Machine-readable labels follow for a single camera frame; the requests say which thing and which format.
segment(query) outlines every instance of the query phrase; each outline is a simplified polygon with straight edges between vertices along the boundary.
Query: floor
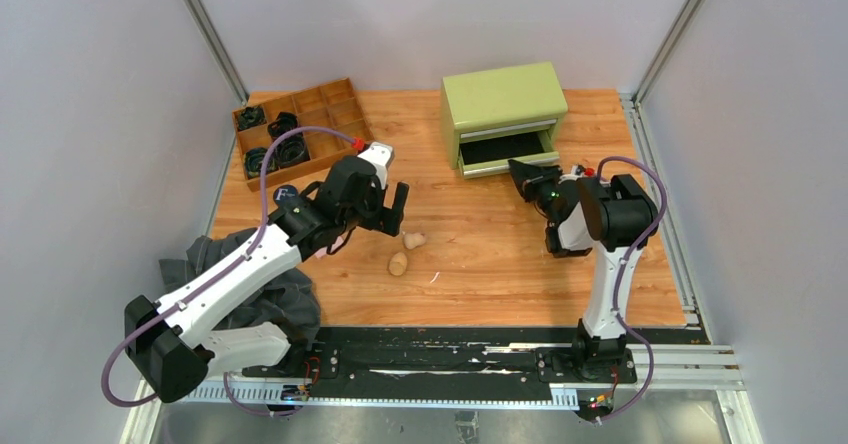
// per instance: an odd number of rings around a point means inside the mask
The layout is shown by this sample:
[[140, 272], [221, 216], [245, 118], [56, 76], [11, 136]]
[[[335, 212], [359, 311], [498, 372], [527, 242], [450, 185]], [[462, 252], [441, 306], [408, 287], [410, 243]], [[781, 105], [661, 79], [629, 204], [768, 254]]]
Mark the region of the floor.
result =
[[[563, 166], [636, 157], [615, 91], [564, 92], [569, 113], [557, 140]], [[257, 92], [251, 100], [279, 94]], [[323, 324], [576, 325], [589, 301], [594, 256], [552, 258], [545, 251], [544, 219], [522, 201], [508, 175], [466, 181], [448, 167], [438, 91], [359, 97], [376, 139], [395, 148], [390, 180], [410, 185], [403, 229], [425, 233], [428, 242], [407, 252], [409, 268], [401, 277], [386, 271], [389, 258], [403, 250], [401, 239], [361, 230], [338, 255], [303, 263], [300, 269], [315, 281]], [[258, 225], [259, 195], [248, 190], [241, 165], [234, 155], [212, 237]], [[623, 172], [633, 170], [611, 164], [605, 175]], [[325, 174], [292, 184], [303, 189]], [[637, 326], [685, 324], [659, 237], [639, 261], [627, 319]]]
[[[630, 399], [620, 389], [616, 398]], [[163, 406], [152, 442], [182, 444], [523, 444], [729, 443], [713, 391], [654, 391], [601, 427], [571, 412], [368, 407], [307, 407], [281, 419], [244, 414], [229, 404]]]

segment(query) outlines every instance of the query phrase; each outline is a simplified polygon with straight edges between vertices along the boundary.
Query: black cable coil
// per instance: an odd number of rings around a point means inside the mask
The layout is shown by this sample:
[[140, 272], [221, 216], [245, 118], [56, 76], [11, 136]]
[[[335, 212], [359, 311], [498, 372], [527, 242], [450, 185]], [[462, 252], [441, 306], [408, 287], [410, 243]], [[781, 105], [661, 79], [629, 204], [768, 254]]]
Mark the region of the black cable coil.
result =
[[[277, 115], [276, 121], [268, 124], [268, 134], [272, 140], [276, 140], [296, 127], [297, 116], [290, 112], [281, 112]], [[308, 161], [309, 149], [306, 147], [303, 134], [294, 135], [280, 143], [274, 150], [274, 159], [277, 169], [284, 169]]]
[[[254, 147], [244, 153], [244, 170], [248, 179], [259, 177], [259, 172], [262, 170], [262, 159], [265, 158], [266, 152], [268, 152], [268, 149], [264, 147]], [[277, 169], [276, 159], [268, 161], [268, 172], [273, 172]]]
[[239, 131], [265, 124], [265, 111], [259, 106], [245, 107], [236, 116], [236, 123]]

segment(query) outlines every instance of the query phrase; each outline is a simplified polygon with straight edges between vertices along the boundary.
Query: red connector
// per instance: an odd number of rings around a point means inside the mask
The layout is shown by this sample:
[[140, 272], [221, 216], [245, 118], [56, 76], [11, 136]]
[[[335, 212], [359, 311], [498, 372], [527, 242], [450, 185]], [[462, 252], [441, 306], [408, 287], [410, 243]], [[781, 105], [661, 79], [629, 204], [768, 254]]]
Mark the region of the red connector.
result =
[[353, 144], [351, 144], [351, 145], [353, 146], [354, 149], [356, 149], [357, 152], [364, 151], [365, 146], [366, 146], [365, 140], [362, 139], [361, 137], [354, 137], [353, 138]]

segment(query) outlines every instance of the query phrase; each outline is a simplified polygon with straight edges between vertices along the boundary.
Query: drawer handle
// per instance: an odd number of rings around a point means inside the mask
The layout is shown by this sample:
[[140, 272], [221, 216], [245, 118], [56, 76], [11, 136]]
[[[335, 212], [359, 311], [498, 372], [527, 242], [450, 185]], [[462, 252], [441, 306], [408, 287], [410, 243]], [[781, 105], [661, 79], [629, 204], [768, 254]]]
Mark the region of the drawer handle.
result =
[[[559, 159], [559, 156], [544, 157], [544, 158], [541, 158], [541, 159], [532, 159], [530, 161], [521, 161], [521, 162], [523, 162], [525, 164], [533, 164], [534, 166], [538, 166], [538, 165], [541, 165], [541, 164], [550, 164], [552, 162], [555, 162], [557, 159]], [[492, 166], [492, 167], [486, 167], [484, 169], [474, 169], [472, 171], [465, 171], [465, 172], [462, 173], [462, 175], [463, 176], [476, 176], [477, 174], [484, 174], [484, 173], [489, 173], [489, 172], [500, 172], [500, 171], [506, 171], [507, 169], [509, 169], [509, 164], [502, 164], [500, 166]]]
[[499, 132], [509, 132], [509, 131], [517, 131], [520, 129], [527, 129], [530, 127], [538, 127], [538, 126], [550, 126], [551, 124], [556, 124], [556, 119], [546, 119], [544, 121], [534, 121], [534, 122], [525, 122], [524, 124], [516, 124], [514, 126], [507, 127], [496, 127], [493, 129], [486, 129], [484, 131], [474, 131], [474, 132], [464, 132], [459, 135], [460, 139], [467, 139], [469, 137], [477, 137], [477, 136], [488, 136], [489, 134], [497, 134]]

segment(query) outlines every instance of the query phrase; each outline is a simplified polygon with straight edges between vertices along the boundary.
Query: gray wall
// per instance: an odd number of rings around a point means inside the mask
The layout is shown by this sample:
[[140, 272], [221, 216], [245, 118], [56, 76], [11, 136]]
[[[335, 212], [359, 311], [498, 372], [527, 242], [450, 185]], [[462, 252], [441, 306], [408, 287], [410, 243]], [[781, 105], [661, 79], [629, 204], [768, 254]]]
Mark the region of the gray wall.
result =
[[685, 0], [203, 0], [247, 87], [363, 89], [551, 60], [565, 87], [633, 90]]
[[116, 442], [103, 361], [203, 231], [235, 103], [181, 0], [0, 0], [0, 29], [0, 441]]
[[706, 0], [648, 125], [766, 442], [844, 442], [848, 0]]

